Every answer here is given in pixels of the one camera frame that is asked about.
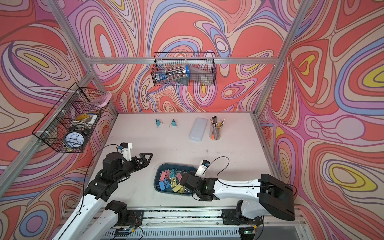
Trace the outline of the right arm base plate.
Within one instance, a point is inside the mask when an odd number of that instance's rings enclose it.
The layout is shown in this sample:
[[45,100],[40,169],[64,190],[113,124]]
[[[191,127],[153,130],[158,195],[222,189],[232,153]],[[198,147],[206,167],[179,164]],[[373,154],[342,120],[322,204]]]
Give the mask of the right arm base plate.
[[263,217],[249,219],[244,217],[241,212],[236,209],[222,209],[221,218],[224,225],[254,225],[258,227],[264,223]]

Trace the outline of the teal binder clip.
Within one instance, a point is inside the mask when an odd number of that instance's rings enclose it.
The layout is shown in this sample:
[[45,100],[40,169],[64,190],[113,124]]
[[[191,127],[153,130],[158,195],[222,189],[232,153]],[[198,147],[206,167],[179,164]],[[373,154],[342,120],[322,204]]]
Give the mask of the teal binder clip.
[[159,127],[159,126],[161,126],[161,125],[163,125],[163,124],[164,124],[164,122],[162,122],[162,121],[156,119],[156,125],[157,125],[157,127]]
[[172,121],[171,121],[171,124],[169,125],[169,127],[178,127],[177,126],[177,124],[176,124],[176,121],[175,121],[175,119],[173,119]]
[[177,176],[177,171],[176,171],[176,169],[171,169],[170,170],[170,178],[172,179],[172,178],[176,178],[176,176]]

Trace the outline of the yellow binder clip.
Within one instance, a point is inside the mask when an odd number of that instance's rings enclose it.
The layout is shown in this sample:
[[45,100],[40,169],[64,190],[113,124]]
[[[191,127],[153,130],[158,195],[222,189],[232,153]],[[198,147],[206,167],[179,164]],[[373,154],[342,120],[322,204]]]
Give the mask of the yellow binder clip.
[[177,184],[178,183],[177,183],[176,177],[171,178],[171,187],[174,188],[177,186]]
[[173,192],[174,192],[174,193],[177,193],[177,194],[184,194],[184,192],[185,192],[185,187],[182,186],[181,184],[177,184],[177,185],[173,188]]

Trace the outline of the blue binder clip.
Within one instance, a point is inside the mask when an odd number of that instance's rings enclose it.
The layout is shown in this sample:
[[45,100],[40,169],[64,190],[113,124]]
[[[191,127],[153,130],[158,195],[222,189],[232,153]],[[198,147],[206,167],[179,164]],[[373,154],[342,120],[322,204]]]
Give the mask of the blue binder clip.
[[168,179],[164,179],[163,183],[164,183],[165,189],[169,189],[172,187],[171,182]]
[[164,191],[166,189],[166,186],[164,184],[164,181],[159,182],[159,187],[161,191]]

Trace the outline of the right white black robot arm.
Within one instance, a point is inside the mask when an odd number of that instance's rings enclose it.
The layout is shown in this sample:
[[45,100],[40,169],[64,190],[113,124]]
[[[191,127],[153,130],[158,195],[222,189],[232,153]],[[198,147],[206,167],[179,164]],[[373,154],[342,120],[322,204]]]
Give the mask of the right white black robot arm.
[[269,174],[251,181],[225,181],[218,178],[201,179],[185,174],[180,184],[198,196],[201,202],[237,199],[236,217],[253,220],[271,215],[284,221],[296,219],[294,186],[285,184]]

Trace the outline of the pink binder clip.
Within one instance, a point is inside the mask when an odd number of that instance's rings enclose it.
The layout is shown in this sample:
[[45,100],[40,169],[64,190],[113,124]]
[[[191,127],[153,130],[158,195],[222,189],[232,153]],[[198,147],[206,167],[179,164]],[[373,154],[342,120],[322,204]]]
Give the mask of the pink binder clip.
[[166,170],[165,172],[167,172],[167,177],[166,177],[166,179],[168,179],[169,181],[171,180],[171,178],[170,178],[170,170]]
[[160,175],[159,181],[162,182],[167,177],[167,172],[163,171]]
[[177,173],[176,178],[180,182],[183,177],[183,173]]

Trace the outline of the dark teal storage tray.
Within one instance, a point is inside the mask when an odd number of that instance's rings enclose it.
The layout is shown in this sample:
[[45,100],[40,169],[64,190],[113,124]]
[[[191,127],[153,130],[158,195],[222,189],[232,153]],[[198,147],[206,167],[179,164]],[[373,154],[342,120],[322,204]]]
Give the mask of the dark teal storage tray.
[[159,193],[191,196],[192,192],[182,187],[180,180],[185,174],[196,170],[195,167],[188,165],[163,164],[155,174],[154,189]]

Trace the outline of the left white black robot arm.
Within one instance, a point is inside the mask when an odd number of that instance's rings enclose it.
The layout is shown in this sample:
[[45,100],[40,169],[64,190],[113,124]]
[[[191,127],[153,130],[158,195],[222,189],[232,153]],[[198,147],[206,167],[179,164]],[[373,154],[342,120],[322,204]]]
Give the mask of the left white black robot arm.
[[153,153],[140,153],[129,160],[130,156],[129,149],[106,155],[102,169],[89,183],[82,200],[54,240],[100,240],[116,224],[127,223],[127,204],[108,200],[119,183],[150,164]]

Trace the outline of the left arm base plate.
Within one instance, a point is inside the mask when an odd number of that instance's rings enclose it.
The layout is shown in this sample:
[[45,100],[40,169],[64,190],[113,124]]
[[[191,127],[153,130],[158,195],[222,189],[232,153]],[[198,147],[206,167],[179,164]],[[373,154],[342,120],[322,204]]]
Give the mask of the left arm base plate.
[[118,221],[115,226],[141,226],[144,213],[144,210],[122,210],[118,213]]

